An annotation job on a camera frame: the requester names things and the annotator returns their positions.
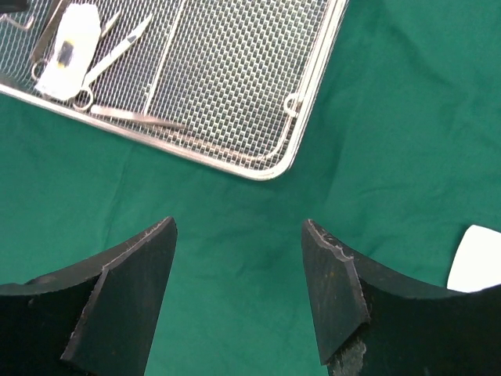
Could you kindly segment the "metal wire mesh tray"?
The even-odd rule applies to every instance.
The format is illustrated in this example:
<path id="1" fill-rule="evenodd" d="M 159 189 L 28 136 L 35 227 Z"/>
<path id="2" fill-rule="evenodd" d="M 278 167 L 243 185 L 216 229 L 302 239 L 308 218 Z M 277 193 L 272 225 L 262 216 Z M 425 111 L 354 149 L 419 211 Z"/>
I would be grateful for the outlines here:
<path id="1" fill-rule="evenodd" d="M 141 38 L 92 84 L 92 105 L 178 122 L 144 125 L 76 111 L 35 90 L 66 1 L 1 17 L 1 91 L 168 153 L 253 180 L 293 163 L 346 1 L 98 1 L 101 60 L 151 13 Z"/>

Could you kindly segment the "dark green surgical drape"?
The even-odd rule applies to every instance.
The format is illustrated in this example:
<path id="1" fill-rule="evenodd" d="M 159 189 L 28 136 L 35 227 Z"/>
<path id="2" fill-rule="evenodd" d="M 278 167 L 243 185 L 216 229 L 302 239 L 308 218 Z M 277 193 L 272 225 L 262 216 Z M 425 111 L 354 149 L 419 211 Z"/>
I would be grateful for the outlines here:
<path id="1" fill-rule="evenodd" d="M 445 285 L 500 228 L 500 4 L 353 1 L 292 168 L 219 172 L 1 98 L 1 281 L 178 227 L 148 375 L 324 375 L 301 224 Z"/>

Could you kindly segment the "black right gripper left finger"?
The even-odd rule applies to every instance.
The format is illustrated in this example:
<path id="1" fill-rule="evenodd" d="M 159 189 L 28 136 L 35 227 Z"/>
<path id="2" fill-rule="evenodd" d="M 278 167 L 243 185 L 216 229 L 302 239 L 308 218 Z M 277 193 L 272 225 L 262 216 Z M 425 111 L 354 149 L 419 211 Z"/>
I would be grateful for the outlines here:
<path id="1" fill-rule="evenodd" d="M 71 266 L 3 284 L 2 374 L 144 374 L 176 242 L 167 217 Z"/>

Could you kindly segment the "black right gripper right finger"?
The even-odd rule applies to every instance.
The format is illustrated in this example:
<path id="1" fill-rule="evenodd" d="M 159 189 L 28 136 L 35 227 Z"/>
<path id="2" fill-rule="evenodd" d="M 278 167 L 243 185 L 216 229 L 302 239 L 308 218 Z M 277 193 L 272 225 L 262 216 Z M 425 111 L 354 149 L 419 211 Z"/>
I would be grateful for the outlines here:
<path id="1" fill-rule="evenodd" d="M 311 219 L 302 224 L 301 249 L 328 374 L 499 374 L 499 287 L 466 293 L 413 279 Z"/>

